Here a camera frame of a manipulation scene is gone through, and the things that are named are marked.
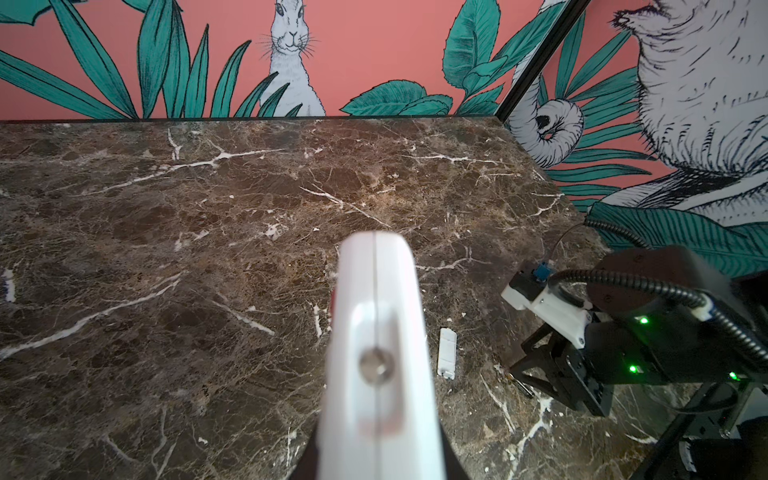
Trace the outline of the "white remote control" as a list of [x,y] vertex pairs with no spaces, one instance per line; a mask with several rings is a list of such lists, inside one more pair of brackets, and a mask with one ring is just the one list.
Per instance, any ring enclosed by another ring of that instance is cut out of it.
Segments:
[[340,245],[317,448],[320,479],[446,476],[414,258],[396,233]]

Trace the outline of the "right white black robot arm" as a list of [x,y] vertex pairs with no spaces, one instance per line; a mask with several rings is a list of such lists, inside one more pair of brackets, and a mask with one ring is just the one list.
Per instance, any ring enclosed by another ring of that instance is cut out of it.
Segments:
[[698,385],[636,478],[766,477],[765,274],[640,245],[589,269],[524,263],[502,296],[542,322],[510,375],[570,409],[605,417],[619,385]]

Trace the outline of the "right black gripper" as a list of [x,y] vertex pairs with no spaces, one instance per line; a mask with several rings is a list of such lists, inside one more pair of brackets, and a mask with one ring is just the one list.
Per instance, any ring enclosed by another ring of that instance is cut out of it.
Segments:
[[575,411],[610,414],[614,388],[598,381],[583,355],[548,324],[522,342],[524,357],[509,368],[520,383]]

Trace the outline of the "white battery cover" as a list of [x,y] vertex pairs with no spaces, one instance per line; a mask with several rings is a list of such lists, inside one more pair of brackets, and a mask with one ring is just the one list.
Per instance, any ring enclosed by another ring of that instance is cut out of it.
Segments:
[[457,334],[450,328],[440,329],[437,357],[437,375],[454,380],[457,365]]

